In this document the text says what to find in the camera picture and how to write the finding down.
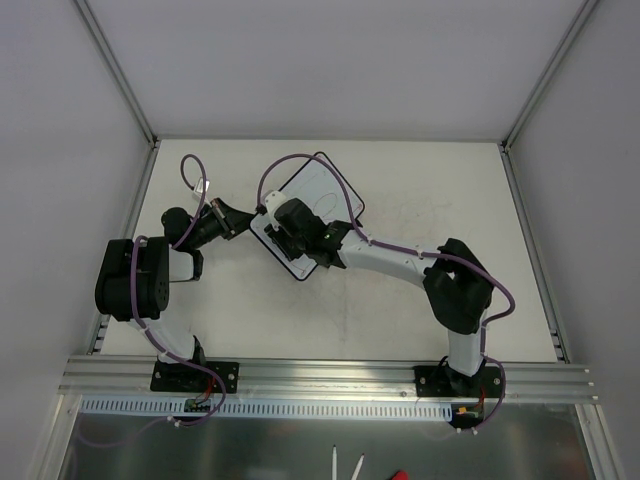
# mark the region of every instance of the wall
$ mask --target wall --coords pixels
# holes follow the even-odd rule
[[[0,464],[25,478],[146,144],[70,1],[0,7]]]
[[[91,0],[159,134],[501,140],[582,0]]]
[[[640,3],[608,0],[513,152],[569,331],[629,478],[640,478]]]

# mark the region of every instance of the black border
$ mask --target black border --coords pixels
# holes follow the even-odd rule
[[[360,202],[362,203],[362,210],[360,210],[360,213],[358,213],[358,215],[356,215],[356,220],[358,218],[360,218],[360,215],[362,215],[365,211],[365,209],[367,208],[367,206],[364,203],[364,200],[362,199],[362,197],[358,194],[358,192],[356,192],[356,189],[353,188],[351,186],[351,184],[349,183],[349,181],[347,180],[347,178],[342,175],[342,172],[338,169],[338,167],[335,166],[335,164],[331,161],[331,159],[329,158],[329,155],[327,155],[326,153],[320,151],[320,152],[316,152],[313,154],[314,157],[317,157],[319,155],[322,155],[330,164],[331,166],[336,170],[336,172],[338,172],[338,175],[340,175],[342,177],[342,180],[344,181],[344,183],[346,183],[349,188],[353,191],[353,193],[355,193],[356,197],[358,197],[358,200],[360,200]],[[279,190],[282,190],[284,187],[286,187],[287,185],[289,185],[289,182],[291,182],[291,180],[293,180],[294,178],[296,178],[296,176],[304,169],[304,167],[306,167],[309,163],[311,162],[315,162],[315,160],[313,160],[312,158],[310,158],[309,160],[307,160],[306,162],[304,162],[304,165],[302,165],[298,171],[296,173],[294,173],[291,177],[289,177],[289,180],[287,180],[284,185],[282,185],[280,187]],[[296,277],[293,272],[291,270],[289,270],[289,268],[287,268],[287,266],[285,265],[285,263],[280,260],[280,258],[278,258],[278,256],[267,246],[267,244],[256,234],[256,232],[253,231],[253,228],[249,227],[249,230],[251,231],[251,233],[253,234],[254,237],[256,237],[258,239],[258,241],[264,246],[264,248],[267,249],[267,251],[273,255],[273,258],[275,258],[278,263],[280,265],[282,265],[284,267],[284,269],[289,272],[289,274],[295,278],[298,282],[304,282],[305,280],[307,280],[307,278],[309,278],[311,276],[311,274],[313,272],[316,271],[316,268],[318,268],[318,264],[316,263],[315,267],[313,267],[313,270],[311,270],[311,272],[309,272],[309,275],[306,276],[306,278],[298,278]]]

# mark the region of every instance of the white stick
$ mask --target white stick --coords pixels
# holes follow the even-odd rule
[[[333,446],[333,461],[331,462],[331,480],[338,480],[338,450]]]
[[[353,475],[351,475],[351,480],[358,480],[358,475],[360,475],[360,469],[362,468],[362,462],[364,462],[364,453],[360,456],[360,460],[356,464],[356,469],[353,471]]]

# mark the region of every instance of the gray panel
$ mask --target gray panel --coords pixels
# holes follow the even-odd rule
[[[92,0],[159,134],[492,139],[582,0]]]
[[[640,3],[602,2],[513,150],[568,332],[628,478],[640,478]]]
[[[81,428],[93,441],[112,441],[147,422],[84,415]],[[153,428],[124,448],[73,441],[62,478],[324,480],[333,444],[339,478],[349,478],[362,452],[360,480],[389,478],[398,469],[421,480],[593,478],[571,407],[506,406],[478,436],[451,435],[446,424],[362,420],[214,418],[178,431],[167,424]]]
[[[2,477],[26,478],[146,143],[68,0],[0,7]]]

